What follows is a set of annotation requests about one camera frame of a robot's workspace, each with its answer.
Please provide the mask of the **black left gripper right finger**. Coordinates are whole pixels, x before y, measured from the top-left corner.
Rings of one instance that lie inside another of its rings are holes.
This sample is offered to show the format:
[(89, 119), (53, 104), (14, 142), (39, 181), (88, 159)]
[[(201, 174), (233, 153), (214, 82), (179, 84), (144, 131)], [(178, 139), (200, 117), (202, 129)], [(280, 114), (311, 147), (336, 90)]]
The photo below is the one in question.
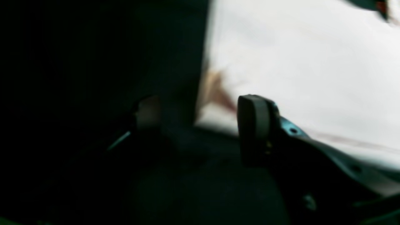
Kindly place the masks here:
[(241, 160), (266, 168), (292, 225), (398, 225), (399, 178), (309, 137), (259, 95), (237, 100)]

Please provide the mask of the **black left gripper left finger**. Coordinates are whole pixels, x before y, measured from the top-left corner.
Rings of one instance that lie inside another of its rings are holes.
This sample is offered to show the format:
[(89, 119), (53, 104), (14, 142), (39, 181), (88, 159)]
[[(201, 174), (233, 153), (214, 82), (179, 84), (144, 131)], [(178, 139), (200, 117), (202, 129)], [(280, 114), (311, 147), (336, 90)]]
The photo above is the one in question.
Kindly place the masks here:
[(161, 137), (161, 100), (137, 100), (104, 140), (85, 149), (65, 173), (69, 206), (64, 225), (124, 225), (129, 219), (130, 189), (140, 170), (155, 161)]

